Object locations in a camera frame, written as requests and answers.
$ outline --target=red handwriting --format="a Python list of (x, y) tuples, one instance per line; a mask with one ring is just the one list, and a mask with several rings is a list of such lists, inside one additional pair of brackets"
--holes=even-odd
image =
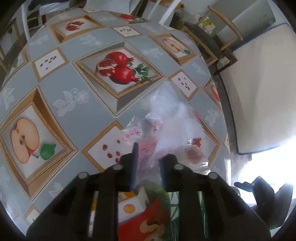
[(133, 132), (129, 135), (129, 134), (125, 134), (125, 138), (123, 137), (122, 139), (125, 141), (125, 142), (128, 142), (129, 139), (132, 139), (132, 135), (136, 134), (137, 136), (140, 135), (141, 132), (139, 132), (136, 128), (133, 128)]

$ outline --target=chair leg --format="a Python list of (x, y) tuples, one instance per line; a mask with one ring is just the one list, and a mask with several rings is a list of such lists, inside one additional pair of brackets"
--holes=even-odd
[(163, 17), (159, 21), (160, 24), (164, 24), (165, 23), (165, 21), (168, 19), (168, 17), (170, 16), (170, 14), (177, 7), (177, 5), (179, 4), (179, 2), (181, 2), (181, 0), (174, 0), (172, 2), (172, 4), (168, 7), (168, 9), (166, 10), (165, 14), (163, 15)]
[(218, 60), (218, 57), (209, 49), (209, 47), (206, 44), (204, 44), (204, 42), (201, 41), (199, 37), (197, 37), (193, 32), (191, 32), (190, 29), (188, 29), (186, 26), (183, 26), (182, 29), (181, 29), (181, 31), (189, 34), (211, 56), (211, 58), (207, 60), (208, 63), (206, 62), (207, 63), (207, 66), (212, 65), (213, 63), (215, 63)]
[(26, 5), (26, 3), (22, 4), (22, 24), (24, 26), (24, 32), (25, 32), (27, 42), (29, 42), (31, 37), (30, 37), (28, 21), (27, 21), (27, 5)]
[(213, 63), (215, 63), (217, 60), (218, 60), (218, 58), (215, 56), (215, 57), (213, 57), (213, 59), (212, 59), (211, 61), (206, 62), (206, 64), (207, 64), (207, 66), (209, 67), (209, 66), (211, 66)]
[(161, 0), (157, 0), (156, 3), (154, 4), (153, 8), (151, 9), (150, 13), (148, 14), (147, 19), (150, 19), (152, 14), (154, 13), (155, 9), (158, 7), (160, 4)]
[(0, 45), (0, 53), (1, 53), (1, 55), (2, 55), (2, 59), (4, 59), (4, 58), (5, 58), (5, 53), (4, 53), (4, 51), (3, 51), (2, 47), (1, 47), (1, 45)]
[(2, 60), (0, 60), (0, 65), (2, 66), (2, 68), (4, 69), (4, 71), (6, 73), (8, 73), (8, 69), (6, 68), (6, 66), (3, 64)]

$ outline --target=white wall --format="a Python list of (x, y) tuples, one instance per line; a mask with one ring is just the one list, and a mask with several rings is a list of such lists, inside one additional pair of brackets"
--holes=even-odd
[(196, 16), (196, 20), (208, 11), (208, 6), (214, 5), (218, 0), (182, 0), (185, 11)]
[[(266, 29), (273, 21), (274, 15), (267, 1), (257, 0), (232, 22), (246, 39), (252, 34)], [(217, 35), (223, 42), (235, 37), (235, 33), (228, 26)]]
[(285, 15), (282, 13), (282, 11), (278, 8), (278, 6), (275, 4), (275, 2), (272, 0), (267, 0), (267, 2), (274, 14), (275, 19), (276, 19), (275, 23), (273, 23), (268, 29), (278, 26), (282, 23), (287, 23), (290, 25), (289, 21), (287, 20)]
[[(28, 6), (31, 3), (31, 1), (32, 0), (26, 0), (26, 2), (25, 2), (26, 9), (28, 9)], [(29, 16), (31, 13), (35, 12), (38, 8), (39, 8), (39, 6), (37, 6), (32, 11), (27, 10), (27, 16)], [(21, 7), (13, 15), (12, 19), (14, 19), (14, 18), (17, 18), (17, 27), (19, 29), (20, 35), (22, 35), (24, 33), (24, 27), (23, 27), (23, 24), (22, 24), (22, 10), (21, 10)]]

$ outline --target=table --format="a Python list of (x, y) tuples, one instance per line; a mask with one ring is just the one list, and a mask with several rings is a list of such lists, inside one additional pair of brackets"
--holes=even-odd
[[(114, 59), (128, 74), (115, 72)], [(119, 144), (114, 137), (133, 116), (145, 117), (142, 100), (163, 81), (196, 110), (205, 130), (201, 150), (211, 170), (229, 180), (219, 96), (185, 33), (138, 17), (74, 8), (32, 36), (0, 94), (0, 199), (24, 234), (78, 173), (92, 175), (116, 163), (114, 153), (102, 155), (98, 146)]]

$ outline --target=apple print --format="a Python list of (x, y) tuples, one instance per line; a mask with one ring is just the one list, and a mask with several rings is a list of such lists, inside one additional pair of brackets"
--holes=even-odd
[(120, 51), (115, 51), (106, 55), (96, 65), (97, 73), (102, 77), (109, 77), (114, 83), (127, 85), (130, 82), (151, 81), (148, 76), (149, 67), (139, 64), (133, 68), (134, 58), (127, 57)]
[(39, 134), (36, 126), (28, 119), (19, 119), (11, 131), (11, 142), (17, 159), (25, 164), (39, 146)]
[(182, 52), (185, 54), (191, 54), (189, 50), (186, 50), (186, 49), (184, 50), (178, 42), (172, 39), (169, 39), (169, 38), (163, 39), (163, 43), (174, 53)]
[(218, 92), (217, 92), (216, 86), (215, 86), (215, 85), (212, 85), (212, 86), (211, 86), (211, 89), (212, 89), (213, 95), (215, 96), (216, 100), (220, 102), (220, 97), (219, 97), (219, 95), (218, 95)]

